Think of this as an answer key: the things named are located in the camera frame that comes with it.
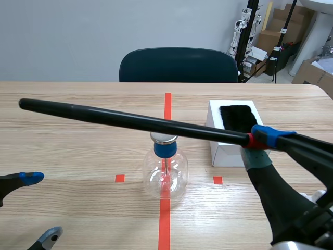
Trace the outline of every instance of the black brush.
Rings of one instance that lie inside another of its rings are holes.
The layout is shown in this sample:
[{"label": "black brush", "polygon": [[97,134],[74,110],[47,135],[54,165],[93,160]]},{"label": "black brush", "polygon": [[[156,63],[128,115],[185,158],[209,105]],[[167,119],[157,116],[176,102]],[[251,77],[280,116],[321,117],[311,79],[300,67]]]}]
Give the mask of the black brush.
[{"label": "black brush", "polygon": [[221,106],[220,112],[226,130],[251,133],[252,127],[257,125],[257,120],[247,105]]}]

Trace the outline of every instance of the white sink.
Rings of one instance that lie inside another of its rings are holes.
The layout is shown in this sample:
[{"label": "white sink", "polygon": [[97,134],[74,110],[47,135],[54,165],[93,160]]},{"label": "white sink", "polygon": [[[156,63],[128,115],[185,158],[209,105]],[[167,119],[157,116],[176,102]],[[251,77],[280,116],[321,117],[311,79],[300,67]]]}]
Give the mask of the white sink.
[{"label": "white sink", "polygon": [[313,17],[316,21],[289,70],[292,76],[296,75],[304,60],[319,54],[320,48],[325,45],[333,28],[333,0],[300,0],[300,2],[304,7],[315,10],[317,14]]},{"label": "white sink", "polygon": [[300,0],[300,2],[308,9],[333,15],[333,0]]}]

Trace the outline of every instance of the chair backrest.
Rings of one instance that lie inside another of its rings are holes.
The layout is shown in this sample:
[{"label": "chair backrest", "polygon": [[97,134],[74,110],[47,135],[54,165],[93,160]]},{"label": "chair backrest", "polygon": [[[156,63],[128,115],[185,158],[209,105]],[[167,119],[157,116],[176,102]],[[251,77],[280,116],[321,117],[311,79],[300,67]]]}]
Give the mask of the chair backrest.
[{"label": "chair backrest", "polygon": [[120,82],[238,82],[235,60],[202,48],[148,48],[127,54]]}]

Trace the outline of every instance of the wood grain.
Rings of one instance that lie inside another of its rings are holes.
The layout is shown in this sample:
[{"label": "wood grain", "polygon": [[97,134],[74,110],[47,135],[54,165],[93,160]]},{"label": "wood grain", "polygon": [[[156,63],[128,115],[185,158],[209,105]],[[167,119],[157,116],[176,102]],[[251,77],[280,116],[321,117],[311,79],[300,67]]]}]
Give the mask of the wood grain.
[{"label": "wood grain", "polygon": [[[0,83],[1,175],[41,171],[45,180],[18,189],[0,212],[0,248],[27,249],[48,228],[63,226],[58,249],[157,249],[159,201],[142,186],[141,165],[152,148],[147,132],[35,114],[20,98],[91,105],[204,125],[210,99],[251,99],[265,125],[333,142],[333,102],[301,84]],[[268,249],[270,226],[242,168],[211,167],[206,141],[178,139],[190,177],[172,201],[171,249]],[[321,183],[286,154],[272,152],[279,173],[296,190]],[[115,183],[125,174],[125,183]],[[223,176],[214,185],[213,176]]]}]

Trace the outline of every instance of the glass flask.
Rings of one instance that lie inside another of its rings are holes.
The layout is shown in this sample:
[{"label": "glass flask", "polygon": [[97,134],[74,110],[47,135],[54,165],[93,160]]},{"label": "glass flask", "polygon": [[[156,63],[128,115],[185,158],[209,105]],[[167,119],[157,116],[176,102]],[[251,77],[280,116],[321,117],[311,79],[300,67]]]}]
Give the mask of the glass flask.
[{"label": "glass flask", "polygon": [[156,198],[176,198],[185,191],[187,185],[187,158],[177,148],[177,136],[152,132],[150,137],[154,148],[144,160],[144,186]]}]

